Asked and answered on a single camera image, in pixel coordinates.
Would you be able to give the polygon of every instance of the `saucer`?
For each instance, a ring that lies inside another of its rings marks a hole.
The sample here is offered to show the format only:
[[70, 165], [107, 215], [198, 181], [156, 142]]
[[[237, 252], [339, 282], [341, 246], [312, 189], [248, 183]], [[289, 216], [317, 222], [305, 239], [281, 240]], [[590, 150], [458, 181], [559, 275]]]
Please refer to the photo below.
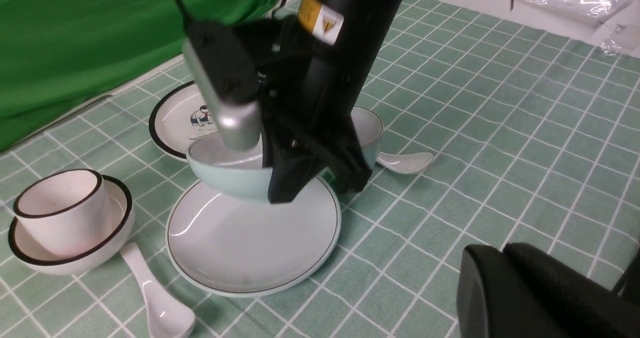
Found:
[[103, 242], [84, 253], [59, 258], [36, 242], [18, 218], [14, 217], [9, 226], [9, 248], [14, 256], [36, 272], [71, 275], [98, 267], [117, 254], [133, 229], [133, 200], [124, 183], [111, 176], [105, 175], [103, 178], [111, 205], [109, 219], [112, 224], [112, 233]]
[[162, 97], [149, 117], [153, 143], [181, 161], [186, 161], [185, 152], [194, 140], [217, 131], [213, 116], [193, 81]]
[[327, 260], [340, 234], [340, 205], [321, 178], [292, 203], [227, 196], [201, 181], [174, 206], [166, 225], [169, 258], [204, 291], [262, 297], [301, 283]]

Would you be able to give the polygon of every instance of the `warning label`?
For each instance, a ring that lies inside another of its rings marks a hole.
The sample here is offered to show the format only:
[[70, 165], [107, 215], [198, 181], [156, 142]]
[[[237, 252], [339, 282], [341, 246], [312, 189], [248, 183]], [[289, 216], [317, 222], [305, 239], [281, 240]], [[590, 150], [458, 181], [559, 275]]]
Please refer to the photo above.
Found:
[[300, 24], [314, 37], [333, 46], [343, 28], [345, 17], [318, 0], [302, 0], [297, 11]]

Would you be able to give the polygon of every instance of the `white cup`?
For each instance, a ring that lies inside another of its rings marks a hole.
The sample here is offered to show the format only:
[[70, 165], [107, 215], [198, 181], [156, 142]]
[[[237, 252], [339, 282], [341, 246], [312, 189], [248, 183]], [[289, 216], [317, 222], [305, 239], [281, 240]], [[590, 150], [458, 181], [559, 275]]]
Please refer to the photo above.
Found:
[[43, 178], [26, 188], [13, 211], [36, 242], [58, 258], [92, 249], [114, 227], [103, 176], [72, 169]]

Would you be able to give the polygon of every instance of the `light blue bowl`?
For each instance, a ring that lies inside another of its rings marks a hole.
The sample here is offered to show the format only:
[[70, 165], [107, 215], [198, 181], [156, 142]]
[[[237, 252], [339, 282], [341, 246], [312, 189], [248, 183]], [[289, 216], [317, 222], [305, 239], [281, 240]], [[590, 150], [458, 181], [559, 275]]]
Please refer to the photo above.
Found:
[[[365, 160], [373, 169], [382, 142], [382, 120], [374, 112], [360, 107], [352, 110], [351, 118]], [[195, 140], [186, 156], [195, 176], [222, 194], [247, 201], [269, 201], [274, 170], [263, 167], [262, 139], [249, 151], [233, 151], [225, 147], [222, 136], [215, 132]]]

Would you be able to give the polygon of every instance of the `green backdrop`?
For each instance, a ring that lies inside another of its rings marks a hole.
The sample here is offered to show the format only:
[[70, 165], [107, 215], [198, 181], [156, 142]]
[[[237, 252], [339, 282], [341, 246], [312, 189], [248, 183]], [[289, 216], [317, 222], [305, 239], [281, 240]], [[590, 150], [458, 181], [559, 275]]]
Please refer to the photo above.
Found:
[[[227, 24], [278, 0], [184, 0]], [[181, 52], [173, 0], [0, 0], [0, 152]]]

